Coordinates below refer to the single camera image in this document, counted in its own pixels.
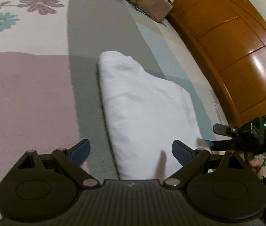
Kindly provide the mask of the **person right hand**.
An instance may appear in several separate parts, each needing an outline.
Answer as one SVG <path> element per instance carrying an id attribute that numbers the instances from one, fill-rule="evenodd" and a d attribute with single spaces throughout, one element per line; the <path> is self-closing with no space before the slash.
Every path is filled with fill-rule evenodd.
<path id="1" fill-rule="evenodd" d="M 253 158 L 249 161 L 249 165 L 256 171 L 257 177 L 263 179 L 263 162 L 258 158 Z"/>

